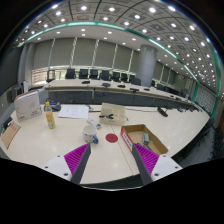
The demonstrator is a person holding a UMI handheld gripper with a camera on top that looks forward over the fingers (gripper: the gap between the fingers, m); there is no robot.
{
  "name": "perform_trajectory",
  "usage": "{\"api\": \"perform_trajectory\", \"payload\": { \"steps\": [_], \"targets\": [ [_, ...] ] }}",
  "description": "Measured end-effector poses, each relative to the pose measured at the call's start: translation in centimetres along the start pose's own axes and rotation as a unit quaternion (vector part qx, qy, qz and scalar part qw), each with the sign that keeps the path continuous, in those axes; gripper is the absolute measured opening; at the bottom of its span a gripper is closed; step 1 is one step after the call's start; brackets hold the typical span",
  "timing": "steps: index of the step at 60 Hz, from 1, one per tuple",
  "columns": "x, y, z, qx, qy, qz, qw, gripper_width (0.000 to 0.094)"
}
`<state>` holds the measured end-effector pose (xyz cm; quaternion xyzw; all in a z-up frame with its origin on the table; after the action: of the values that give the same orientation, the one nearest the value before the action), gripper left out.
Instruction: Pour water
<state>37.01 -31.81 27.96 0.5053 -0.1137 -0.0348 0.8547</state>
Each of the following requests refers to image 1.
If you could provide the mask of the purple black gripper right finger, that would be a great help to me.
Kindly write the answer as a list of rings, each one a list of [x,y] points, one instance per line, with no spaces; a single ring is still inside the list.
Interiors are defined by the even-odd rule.
[[[135,143],[132,144],[132,154],[140,172],[143,185],[152,183],[151,174],[159,159],[159,155]]]

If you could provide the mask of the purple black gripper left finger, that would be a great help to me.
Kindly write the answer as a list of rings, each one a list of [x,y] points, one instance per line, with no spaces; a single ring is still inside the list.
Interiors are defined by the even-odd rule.
[[[90,154],[91,145],[87,143],[64,156],[64,159],[72,174],[72,183],[80,184]]]

